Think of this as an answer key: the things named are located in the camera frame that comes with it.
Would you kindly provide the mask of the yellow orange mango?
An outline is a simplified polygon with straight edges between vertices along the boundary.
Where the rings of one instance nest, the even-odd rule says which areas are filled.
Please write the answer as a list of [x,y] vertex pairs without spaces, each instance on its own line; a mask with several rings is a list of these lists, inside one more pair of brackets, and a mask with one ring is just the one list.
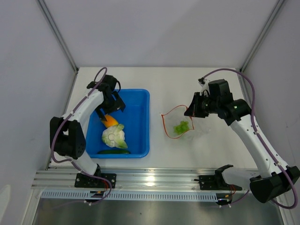
[[111,115],[105,115],[105,118],[104,119],[101,119],[101,122],[103,123],[103,125],[106,127],[106,128],[109,128],[109,127],[112,127],[112,126],[116,126],[118,125],[118,121],[112,117]]

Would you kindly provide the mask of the clear zip bag orange zipper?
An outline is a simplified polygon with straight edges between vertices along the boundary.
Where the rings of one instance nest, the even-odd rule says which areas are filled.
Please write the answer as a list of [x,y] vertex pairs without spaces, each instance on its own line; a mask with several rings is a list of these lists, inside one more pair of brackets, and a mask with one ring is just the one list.
[[186,105],[178,105],[161,114],[163,129],[170,139],[193,140],[210,132],[209,125],[201,118],[185,116]]

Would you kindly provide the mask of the green grape bunch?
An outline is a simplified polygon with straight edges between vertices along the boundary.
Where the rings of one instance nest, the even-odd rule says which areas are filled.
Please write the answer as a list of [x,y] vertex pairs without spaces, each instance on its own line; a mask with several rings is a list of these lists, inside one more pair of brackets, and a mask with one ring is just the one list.
[[189,130],[189,122],[181,121],[179,125],[173,127],[174,133],[181,135]]

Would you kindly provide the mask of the white cauliflower with leaves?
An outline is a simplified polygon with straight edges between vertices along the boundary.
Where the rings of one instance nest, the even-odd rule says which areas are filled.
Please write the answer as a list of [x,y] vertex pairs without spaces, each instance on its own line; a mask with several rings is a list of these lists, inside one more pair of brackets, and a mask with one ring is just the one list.
[[102,141],[108,147],[127,149],[128,145],[125,141],[125,132],[123,131],[124,125],[118,124],[110,126],[102,132]]

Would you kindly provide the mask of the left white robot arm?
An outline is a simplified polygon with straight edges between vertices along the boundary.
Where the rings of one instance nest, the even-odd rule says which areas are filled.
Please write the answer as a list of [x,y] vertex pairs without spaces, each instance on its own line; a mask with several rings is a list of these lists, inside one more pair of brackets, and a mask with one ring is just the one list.
[[100,166],[86,152],[86,133],[83,126],[96,112],[102,120],[105,115],[124,111],[126,105],[115,90],[120,82],[112,75],[104,75],[99,82],[88,84],[82,100],[69,113],[50,120],[51,157],[55,163],[71,162],[79,172],[86,175],[90,187],[98,187],[102,176]]

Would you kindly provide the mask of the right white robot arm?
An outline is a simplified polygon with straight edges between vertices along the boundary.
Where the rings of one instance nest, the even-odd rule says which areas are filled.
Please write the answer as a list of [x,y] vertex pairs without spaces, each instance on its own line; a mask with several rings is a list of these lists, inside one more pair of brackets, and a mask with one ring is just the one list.
[[250,173],[233,165],[215,170],[214,184],[219,189],[229,185],[250,190],[261,203],[266,203],[294,187],[300,177],[296,166],[289,166],[274,150],[266,136],[259,131],[256,119],[243,99],[234,100],[226,80],[198,80],[202,89],[194,93],[185,115],[206,118],[216,114],[242,140],[253,158],[258,173]]

